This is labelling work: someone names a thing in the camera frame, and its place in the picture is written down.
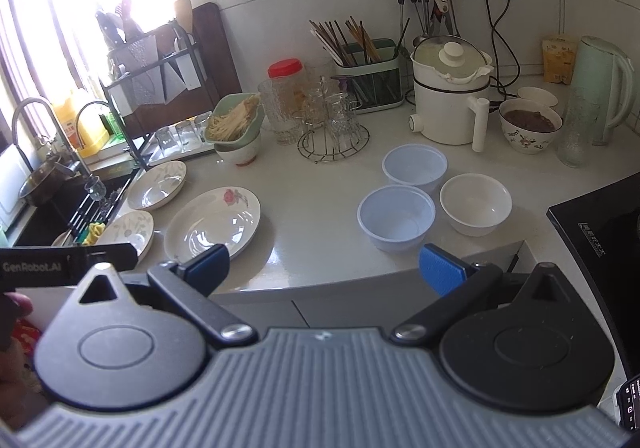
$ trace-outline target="gray ribbed grip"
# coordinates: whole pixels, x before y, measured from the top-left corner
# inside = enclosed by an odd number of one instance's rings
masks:
[[[34,448],[608,448],[628,434],[594,408],[554,417],[471,401],[430,352],[376,329],[271,330],[221,352],[190,391],[130,414],[55,406],[20,433]]]

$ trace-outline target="faucet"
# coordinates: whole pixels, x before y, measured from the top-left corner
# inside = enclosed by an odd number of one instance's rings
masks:
[[[117,115],[113,111],[113,108],[107,102],[105,102],[104,100],[94,100],[92,102],[89,102],[88,104],[84,105],[78,111],[78,115],[76,116],[76,122],[75,122],[76,129],[78,128],[78,121],[80,121],[80,115],[82,114],[82,111],[84,111],[87,107],[89,107],[89,105],[93,105],[93,104],[104,105],[105,107],[107,107],[110,110],[111,114],[113,114],[113,116],[115,117],[114,119],[116,120],[116,123],[118,124],[118,127],[122,131],[122,135],[124,136],[124,139],[126,140],[127,145],[129,146],[129,154],[131,154],[133,156],[133,158],[138,162],[138,164],[144,170],[148,170],[149,167],[147,167],[146,162],[144,161],[144,159],[142,159],[142,156],[141,156],[140,152],[138,151],[137,146],[135,145],[133,140],[130,138],[129,134],[127,134],[127,131],[124,128],[124,126],[121,124],[120,116]],[[80,146],[84,147],[84,142],[82,141],[82,136],[80,135],[80,133],[78,133],[78,139],[80,141]]]
[[[91,170],[89,170],[85,162],[82,160],[82,158],[78,154],[78,151],[76,151],[74,146],[71,145],[71,143],[69,142],[69,139],[66,137],[66,134],[62,129],[62,125],[60,125],[60,121],[58,120],[58,117],[53,111],[53,107],[51,106],[50,102],[45,98],[41,98],[40,96],[31,96],[29,98],[25,98],[20,103],[18,103],[18,106],[15,108],[15,111],[14,111],[14,118],[11,121],[11,135],[14,141],[15,148],[18,149],[18,152],[20,152],[20,156],[24,160],[27,167],[29,167],[29,170],[33,172],[33,167],[31,167],[31,164],[26,154],[24,154],[24,152],[18,145],[17,131],[18,131],[18,118],[20,117],[20,114],[22,113],[24,108],[27,107],[27,105],[30,105],[32,103],[39,103],[44,106],[45,110],[49,114],[49,117],[51,118],[51,121],[53,121],[53,125],[56,128],[56,132],[60,135],[62,142],[65,144],[66,148],[69,151],[69,155],[71,156],[71,160],[72,160],[71,164],[67,166],[67,165],[62,165],[61,163],[56,162],[56,164],[54,165],[56,170],[59,170],[67,174],[69,177],[75,176],[76,172],[80,172],[80,174],[84,178],[90,177]]]

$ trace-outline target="induction cooktop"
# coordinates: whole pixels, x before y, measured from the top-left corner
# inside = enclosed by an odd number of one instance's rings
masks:
[[[640,372],[640,172],[549,208],[595,295],[627,377]]]

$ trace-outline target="green bowl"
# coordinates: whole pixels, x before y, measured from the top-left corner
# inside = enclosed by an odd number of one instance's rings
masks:
[[[231,109],[236,107],[241,101],[246,100],[255,93],[235,93],[228,94],[223,99],[218,102],[216,108],[213,109],[211,116],[222,116],[227,114]],[[244,134],[240,136],[235,141],[209,141],[205,138],[207,143],[215,143],[216,145],[228,145],[230,147],[235,147],[239,149],[240,147],[244,147],[254,141],[256,136],[260,134],[260,126],[262,125],[262,120],[264,120],[264,108],[262,105],[258,105],[258,108],[255,112],[254,120],[249,123],[249,126],[246,128]]]

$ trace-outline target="light green kettle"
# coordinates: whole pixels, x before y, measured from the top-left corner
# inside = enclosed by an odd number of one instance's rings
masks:
[[[600,106],[593,145],[609,143],[613,129],[631,111],[634,67],[620,48],[597,37],[582,37],[575,58],[572,88],[580,88]]]

